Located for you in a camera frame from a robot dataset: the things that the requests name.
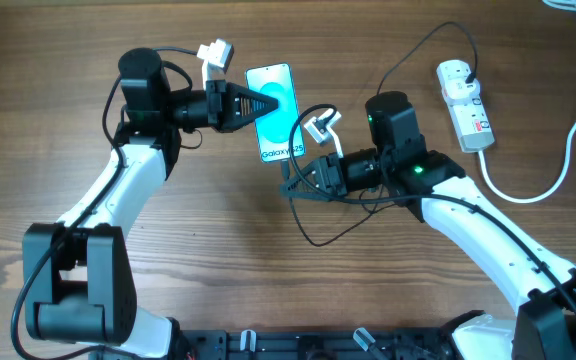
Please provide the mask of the Galaxy smartphone with teal screen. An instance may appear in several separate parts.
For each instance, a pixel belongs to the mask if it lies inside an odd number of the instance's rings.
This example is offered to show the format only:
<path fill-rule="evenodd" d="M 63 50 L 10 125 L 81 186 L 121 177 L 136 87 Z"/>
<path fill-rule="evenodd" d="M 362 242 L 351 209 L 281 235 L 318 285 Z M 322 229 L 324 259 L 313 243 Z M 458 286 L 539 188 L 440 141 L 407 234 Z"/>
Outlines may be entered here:
<path fill-rule="evenodd" d="M 287 63 L 250 68 L 245 72 L 248 87 L 278 100 L 278 108 L 255 121 L 260 159 L 263 163 L 286 160 L 306 153 L 300 128 L 293 135 L 293 150 L 289 136 L 299 116 L 291 67 Z"/>

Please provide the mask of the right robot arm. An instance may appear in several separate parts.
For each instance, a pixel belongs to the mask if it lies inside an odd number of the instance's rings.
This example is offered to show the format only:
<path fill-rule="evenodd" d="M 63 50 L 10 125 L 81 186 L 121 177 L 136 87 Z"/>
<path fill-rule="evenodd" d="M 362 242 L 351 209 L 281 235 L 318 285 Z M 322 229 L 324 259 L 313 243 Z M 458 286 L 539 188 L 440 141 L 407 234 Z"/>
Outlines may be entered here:
<path fill-rule="evenodd" d="M 353 192 L 382 186 L 388 194 L 372 199 L 377 209 L 405 207 L 460 247 L 515 317 L 471 311 L 447 323 L 444 336 L 456 358 L 576 359 L 576 266 L 499 211 L 447 155 L 427 149 L 404 93 L 378 94 L 365 110 L 373 147 L 295 165 L 284 195 L 365 206 Z"/>

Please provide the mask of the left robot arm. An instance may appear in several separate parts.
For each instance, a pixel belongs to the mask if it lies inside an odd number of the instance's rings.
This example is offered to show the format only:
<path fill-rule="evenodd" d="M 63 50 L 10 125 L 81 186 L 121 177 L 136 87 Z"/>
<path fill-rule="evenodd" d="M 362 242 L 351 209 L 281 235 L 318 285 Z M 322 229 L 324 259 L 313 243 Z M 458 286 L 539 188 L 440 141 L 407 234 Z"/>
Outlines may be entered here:
<path fill-rule="evenodd" d="M 120 121 L 106 129 L 106 168 L 80 202 L 53 223 L 35 223 L 22 240 L 24 284 L 11 316 L 20 336 L 70 343 L 76 355 L 129 359 L 192 359 L 179 323 L 137 303 L 125 240 L 151 195 L 169 178 L 182 134 L 201 128 L 237 131 L 273 112 L 274 97 L 205 77 L 172 90 L 174 70 L 157 48 L 136 48 L 119 60 L 113 90 L 125 98 Z"/>

